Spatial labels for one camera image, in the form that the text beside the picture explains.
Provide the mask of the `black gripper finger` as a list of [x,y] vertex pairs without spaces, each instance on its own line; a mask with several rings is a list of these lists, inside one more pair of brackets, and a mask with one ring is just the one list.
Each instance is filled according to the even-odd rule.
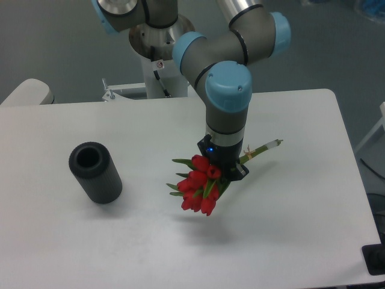
[[226,179],[229,181],[240,181],[249,174],[249,170],[240,163],[236,163],[235,167],[226,169]]

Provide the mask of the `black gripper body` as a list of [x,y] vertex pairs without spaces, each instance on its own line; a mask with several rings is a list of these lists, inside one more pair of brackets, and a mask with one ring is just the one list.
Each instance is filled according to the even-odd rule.
[[223,172],[231,172],[236,168],[236,164],[239,163],[243,140],[235,145],[220,146],[214,144],[211,138],[212,137],[207,134],[197,143],[200,153],[208,158],[211,164],[217,166]]

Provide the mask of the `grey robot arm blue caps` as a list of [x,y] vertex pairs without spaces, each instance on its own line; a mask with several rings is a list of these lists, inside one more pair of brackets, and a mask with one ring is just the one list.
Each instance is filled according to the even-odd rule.
[[209,40],[179,13],[177,1],[93,1],[108,33],[129,31],[132,49],[152,65],[166,64],[191,84],[206,107],[206,132],[198,147],[226,179],[248,174],[241,163],[252,77],[247,65],[286,50],[291,27],[281,13],[266,11],[262,1],[219,1],[229,27]]

